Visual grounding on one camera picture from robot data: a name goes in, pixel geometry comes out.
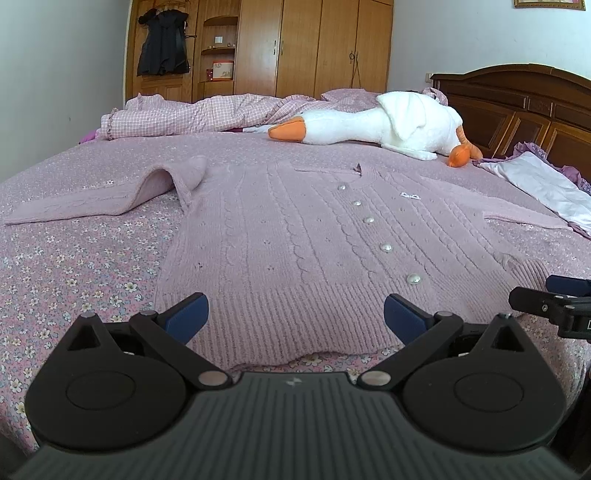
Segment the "pink knitted cardigan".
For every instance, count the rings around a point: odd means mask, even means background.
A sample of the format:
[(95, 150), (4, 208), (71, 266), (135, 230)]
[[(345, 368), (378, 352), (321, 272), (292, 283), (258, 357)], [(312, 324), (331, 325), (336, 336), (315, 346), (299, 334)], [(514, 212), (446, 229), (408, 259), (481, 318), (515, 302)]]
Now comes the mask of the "pink knitted cardigan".
[(154, 306), (205, 294), (211, 317), (197, 350), (221, 368), (388, 347), (382, 310), (392, 293), (488, 322), (509, 311), (513, 288), (540, 287), (548, 274), (489, 220), (563, 227), (495, 197), (367, 164), (212, 168), (201, 156), (154, 166), (134, 183), (23, 203), (8, 222), (119, 215), (168, 190), (184, 217)]

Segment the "white purple frilled pillow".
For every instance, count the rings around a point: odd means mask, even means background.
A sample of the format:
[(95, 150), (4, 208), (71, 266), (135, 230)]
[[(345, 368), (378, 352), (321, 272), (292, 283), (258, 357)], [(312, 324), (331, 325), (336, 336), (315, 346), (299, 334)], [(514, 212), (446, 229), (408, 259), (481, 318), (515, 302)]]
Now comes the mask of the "white purple frilled pillow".
[(590, 183), (575, 167), (553, 166), (532, 142), (518, 143), (505, 159), (483, 158), (473, 164), (508, 181), (590, 238)]

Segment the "floral pink bedspread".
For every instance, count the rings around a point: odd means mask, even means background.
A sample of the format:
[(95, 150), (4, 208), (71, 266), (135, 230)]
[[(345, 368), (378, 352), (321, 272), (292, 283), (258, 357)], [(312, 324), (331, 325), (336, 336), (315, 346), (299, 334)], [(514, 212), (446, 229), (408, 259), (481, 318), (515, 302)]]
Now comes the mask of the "floral pink bedspread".
[[(1, 212), (8, 215), (37, 198), (127, 183), (151, 166), (196, 155), (219, 167), (286, 160), (346, 170), (370, 163), (540, 210), (534, 199), (477, 167), (453, 169), (363, 144), (315, 147), (278, 143), (263, 134), (205, 133), (74, 147), (6, 180)], [(24, 400), (43, 361), (80, 313), (94, 310), (105, 320), (119, 322), (151, 306), (157, 276), (182, 218), (177, 196), (170, 192), (118, 217), (2, 227), (1, 431), (22, 450), (36, 449)]]

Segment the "dark wooden headboard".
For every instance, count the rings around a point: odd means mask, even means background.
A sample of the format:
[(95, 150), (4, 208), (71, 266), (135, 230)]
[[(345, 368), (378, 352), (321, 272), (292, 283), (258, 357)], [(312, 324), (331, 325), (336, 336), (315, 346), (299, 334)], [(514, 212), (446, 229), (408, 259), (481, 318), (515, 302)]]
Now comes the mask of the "dark wooden headboard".
[(468, 139), (487, 158), (505, 158), (533, 142), (557, 167), (590, 178), (591, 82), (538, 64), (510, 64), (466, 74), (435, 74), (433, 86), (464, 120)]

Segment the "white goose plush toy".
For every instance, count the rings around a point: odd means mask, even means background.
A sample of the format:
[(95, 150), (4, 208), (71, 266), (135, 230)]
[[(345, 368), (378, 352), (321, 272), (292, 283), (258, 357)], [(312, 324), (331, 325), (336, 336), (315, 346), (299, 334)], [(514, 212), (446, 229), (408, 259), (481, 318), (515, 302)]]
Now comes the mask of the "white goose plush toy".
[(451, 167), (481, 160), (480, 148), (468, 140), (463, 119), (452, 107), (417, 92), (392, 91), (377, 97), (378, 105), (360, 112), (311, 110), (276, 125), (249, 127), (270, 139), (308, 145), (358, 141), (408, 157), (432, 161), (446, 156)]

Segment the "pink checkered quilt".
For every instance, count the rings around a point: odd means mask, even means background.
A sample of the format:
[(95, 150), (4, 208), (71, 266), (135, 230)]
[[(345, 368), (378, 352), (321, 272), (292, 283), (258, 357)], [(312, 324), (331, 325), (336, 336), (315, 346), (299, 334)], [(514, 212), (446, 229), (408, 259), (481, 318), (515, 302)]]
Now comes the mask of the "pink checkered quilt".
[(213, 96), (195, 103), (137, 95), (125, 106), (101, 117), (98, 140), (190, 135), (277, 124), (308, 110), (332, 109), (324, 100), (293, 95), (287, 98), (256, 94)]

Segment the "red white box on shelf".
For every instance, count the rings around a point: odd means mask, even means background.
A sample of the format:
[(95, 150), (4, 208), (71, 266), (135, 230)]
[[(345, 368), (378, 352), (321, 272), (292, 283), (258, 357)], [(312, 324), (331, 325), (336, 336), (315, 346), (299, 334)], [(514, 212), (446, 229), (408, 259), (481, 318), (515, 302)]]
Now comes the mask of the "red white box on shelf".
[(214, 61), (211, 67), (211, 80), (214, 82), (231, 81), (233, 79), (234, 70), (235, 61), (233, 60)]

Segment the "black hanging coat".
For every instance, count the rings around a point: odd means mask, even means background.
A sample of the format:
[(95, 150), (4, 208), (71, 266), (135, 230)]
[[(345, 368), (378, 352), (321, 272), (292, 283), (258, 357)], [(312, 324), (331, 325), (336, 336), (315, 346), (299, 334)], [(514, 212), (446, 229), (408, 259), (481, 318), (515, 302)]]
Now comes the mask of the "black hanging coat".
[(186, 50), (188, 14), (177, 9), (148, 10), (138, 18), (147, 28), (137, 66), (138, 76), (183, 75), (190, 71)]

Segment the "brown wooden wardrobe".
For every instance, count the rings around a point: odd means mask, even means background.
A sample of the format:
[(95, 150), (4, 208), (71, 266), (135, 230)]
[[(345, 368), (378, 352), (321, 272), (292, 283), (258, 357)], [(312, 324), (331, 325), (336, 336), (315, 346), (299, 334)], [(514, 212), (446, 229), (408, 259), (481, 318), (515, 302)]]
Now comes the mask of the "brown wooden wardrobe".
[[(148, 10), (186, 12), (190, 71), (138, 76)], [(387, 87), (391, 1), (134, 1), (128, 24), (125, 96), (159, 94), (195, 102), (253, 93), (318, 98), (339, 88), (382, 93)], [(231, 81), (211, 80), (212, 63), (235, 61)]]

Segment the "framed wall picture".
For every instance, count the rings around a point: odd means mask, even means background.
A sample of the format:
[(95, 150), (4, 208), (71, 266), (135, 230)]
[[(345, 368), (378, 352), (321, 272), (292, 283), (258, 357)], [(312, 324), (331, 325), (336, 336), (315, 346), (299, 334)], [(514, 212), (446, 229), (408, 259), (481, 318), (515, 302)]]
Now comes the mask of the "framed wall picture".
[(515, 8), (556, 8), (585, 11), (584, 0), (514, 0)]

